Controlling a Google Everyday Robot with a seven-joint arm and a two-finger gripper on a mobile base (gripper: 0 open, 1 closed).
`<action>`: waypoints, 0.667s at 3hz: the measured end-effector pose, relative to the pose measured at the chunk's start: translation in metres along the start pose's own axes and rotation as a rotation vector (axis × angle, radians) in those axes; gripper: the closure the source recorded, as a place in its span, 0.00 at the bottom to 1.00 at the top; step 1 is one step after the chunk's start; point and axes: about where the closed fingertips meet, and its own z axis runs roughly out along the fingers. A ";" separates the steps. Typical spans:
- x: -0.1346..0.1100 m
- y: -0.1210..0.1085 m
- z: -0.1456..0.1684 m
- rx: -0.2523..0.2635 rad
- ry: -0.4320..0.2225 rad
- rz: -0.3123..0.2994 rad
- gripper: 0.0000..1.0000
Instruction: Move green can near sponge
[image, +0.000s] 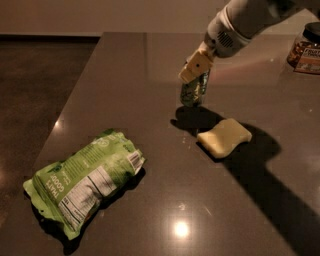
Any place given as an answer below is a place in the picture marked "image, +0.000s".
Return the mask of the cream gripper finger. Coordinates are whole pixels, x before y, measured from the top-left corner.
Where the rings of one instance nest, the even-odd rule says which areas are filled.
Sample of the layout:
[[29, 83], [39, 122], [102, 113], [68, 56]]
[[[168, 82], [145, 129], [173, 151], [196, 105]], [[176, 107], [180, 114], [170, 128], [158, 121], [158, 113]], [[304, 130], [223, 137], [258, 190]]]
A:
[[179, 78], [188, 84], [209, 71], [213, 65], [213, 57], [206, 53], [194, 53], [183, 66]]

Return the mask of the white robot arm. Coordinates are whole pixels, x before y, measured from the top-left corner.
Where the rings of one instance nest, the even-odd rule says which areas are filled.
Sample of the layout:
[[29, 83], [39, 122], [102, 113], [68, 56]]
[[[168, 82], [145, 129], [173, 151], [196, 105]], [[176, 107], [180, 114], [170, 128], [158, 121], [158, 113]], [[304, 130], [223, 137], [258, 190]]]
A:
[[215, 57], [235, 55], [262, 31], [303, 9], [319, 16], [320, 0], [230, 0], [209, 23], [179, 78], [186, 84], [192, 82], [212, 67]]

